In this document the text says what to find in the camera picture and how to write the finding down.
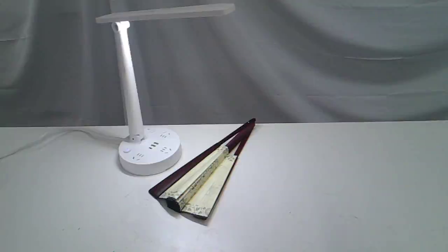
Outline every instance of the power cord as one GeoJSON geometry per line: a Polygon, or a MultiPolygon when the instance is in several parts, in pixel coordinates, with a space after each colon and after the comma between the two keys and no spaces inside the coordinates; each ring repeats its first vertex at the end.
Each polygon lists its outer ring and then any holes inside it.
{"type": "Polygon", "coordinates": [[[62,132],[61,131],[47,132],[47,133],[43,134],[42,136],[40,136],[37,140],[35,140],[33,142],[30,142],[30,143],[27,143],[24,146],[19,147],[16,150],[10,152],[9,154],[6,154],[4,156],[0,156],[0,161],[5,159],[5,158],[7,158],[7,157],[9,157],[9,156],[15,155],[15,154],[17,154],[17,153],[19,153],[21,151],[24,151],[24,150],[27,150],[27,149],[39,146],[42,143],[47,142],[48,139],[50,139],[48,142],[51,142],[51,141],[53,141],[53,140],[55,140],[55,139],[57,139],[57,138],[59,138],[59,137],[61,137],[63,135],[66,135],[66,134],[69,134],[69,133],[72,133],[72,132],[82,132],[82,133],[90,136],[92,139],[100,140],[100,141],[110,141],[110,142],[116,141],[118,144],[121,141],[126,141],[127,140],[127,138],[109,136],[109,135],[105,135],[105,134],[102,134],[102,133],[99,133],[99,132],[93,131],[93,130],[90,131],[90,130],[85,130],[85,129],[80,129],[80,128],[70,128],[70,129],[59,128],[59,129],[61,129],[62,132]]]}

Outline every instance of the lamp arm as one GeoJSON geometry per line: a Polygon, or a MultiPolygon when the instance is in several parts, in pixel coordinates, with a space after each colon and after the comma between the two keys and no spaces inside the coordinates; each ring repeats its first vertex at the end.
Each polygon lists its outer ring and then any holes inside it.
{"type": "Polygon", "coordinates": [[[129,126],[129,141],[140,142],[144,138],[143,120],[129,46],[129,26],[129,21],[112,23],[112,29],[115,35],[118,69],[120,71],[121,91],[123,92],[125,112],[129,126]]]}

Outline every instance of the gray fabric backdrop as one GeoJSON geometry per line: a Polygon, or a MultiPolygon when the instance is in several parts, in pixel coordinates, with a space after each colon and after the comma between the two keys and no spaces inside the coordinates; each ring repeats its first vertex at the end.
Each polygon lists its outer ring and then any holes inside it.
{"type": "Polygon", "coordinates": [[[132,24],[146,124],[448,119],[446,0],[3,0],[0,126],[123,124],[95,17],[219,2],[237,10],[132,24]]]}

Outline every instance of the table surface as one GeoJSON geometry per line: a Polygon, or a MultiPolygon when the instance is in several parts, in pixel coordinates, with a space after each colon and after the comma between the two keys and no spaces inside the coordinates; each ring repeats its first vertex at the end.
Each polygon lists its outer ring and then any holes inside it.
{"type": "MultiPolygon", "coordinates": [[[[0,161],[0,251],[447,251],[448,122],[260,124],[208,222],[148,194],[237,127],[168,126],[183,156],[149,177],[80,132],[0,161]]],[[[0,128],[0,156],[51,130],[0,128]]]]}

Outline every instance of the desk lamp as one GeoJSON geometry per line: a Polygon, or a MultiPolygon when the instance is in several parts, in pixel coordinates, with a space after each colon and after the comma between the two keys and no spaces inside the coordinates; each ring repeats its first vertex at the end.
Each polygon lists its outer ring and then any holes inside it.
{"type": "Polygon", "coordinates": [[[127,31],[130,21],[213,17],[234,10],[234,4],[206,4],[111,13],[96,18],[97,23],[112,23],[115,34],[121,91],[129,127],[129,138],[118,147],[120,163],[125,170],[136,175],[160,173],[173,166],[182,155],[181,141],[174,131],[143,125],[127,31]]]}

